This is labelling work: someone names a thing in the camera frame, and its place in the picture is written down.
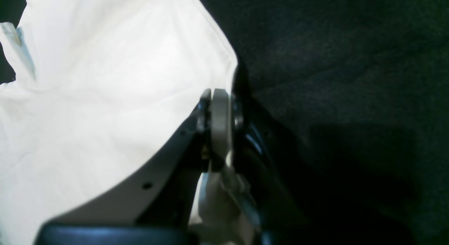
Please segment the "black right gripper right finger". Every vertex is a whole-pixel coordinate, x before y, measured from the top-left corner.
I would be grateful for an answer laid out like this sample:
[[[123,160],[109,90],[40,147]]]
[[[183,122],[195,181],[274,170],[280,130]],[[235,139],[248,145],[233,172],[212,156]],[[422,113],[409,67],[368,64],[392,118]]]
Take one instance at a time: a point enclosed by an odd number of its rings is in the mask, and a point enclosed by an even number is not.
[[[337,192],[302,160],[293,133],[253,98],[244,66],[232,75],[226,106],[212,99],[212,148],[221,159],[224,112],[232,158],[219,167],[253,245],[414,244],[403,224]]]

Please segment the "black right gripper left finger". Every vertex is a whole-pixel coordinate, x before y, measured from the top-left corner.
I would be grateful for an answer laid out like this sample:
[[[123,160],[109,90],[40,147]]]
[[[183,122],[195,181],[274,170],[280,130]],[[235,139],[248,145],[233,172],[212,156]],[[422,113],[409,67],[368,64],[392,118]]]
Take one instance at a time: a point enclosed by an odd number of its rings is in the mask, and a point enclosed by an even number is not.
[[[198,245],[188,231],[211,90],[139,170],[99,197],[47,221],[37,245]]]

